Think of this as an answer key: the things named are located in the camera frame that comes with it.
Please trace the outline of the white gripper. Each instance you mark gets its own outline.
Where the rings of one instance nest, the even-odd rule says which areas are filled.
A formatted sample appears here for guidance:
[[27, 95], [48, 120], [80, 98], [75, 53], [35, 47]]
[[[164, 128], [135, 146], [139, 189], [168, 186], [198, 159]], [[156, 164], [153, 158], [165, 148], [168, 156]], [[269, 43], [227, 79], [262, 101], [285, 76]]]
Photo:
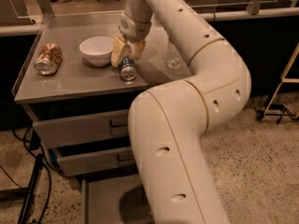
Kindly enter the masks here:
[[[144, 39], [148, 36], [150, 27], [151, 21], [135, 21], [127, 16], [125, 12], [122, 12], [121, 14], [119, 30], [121, 34], [132, 43], [131, 53], [136, 61], [142, 56], [142, 52], [146, 46], [146, 41]], [[122, 58], [130, 51], [130, 46], [123, 36], [117, 35], [114, 38], [111, 54], [111, 64], [114, 67], [117, 67], [122, 61]]]

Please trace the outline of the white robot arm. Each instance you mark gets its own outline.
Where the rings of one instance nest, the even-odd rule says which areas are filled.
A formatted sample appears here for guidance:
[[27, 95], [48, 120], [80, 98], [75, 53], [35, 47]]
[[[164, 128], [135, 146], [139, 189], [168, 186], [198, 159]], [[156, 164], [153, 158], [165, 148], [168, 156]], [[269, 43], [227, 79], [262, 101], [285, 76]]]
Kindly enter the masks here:
[[183, 0], [127, 0], [112, 62], [139, 45], [157, 18], [191, 76], [140, 93], [128, 114], [135, 163], [156, 224], [231, 224], [200, 147], [206, 131], [249, 99], [249, 69], [232, 45]]

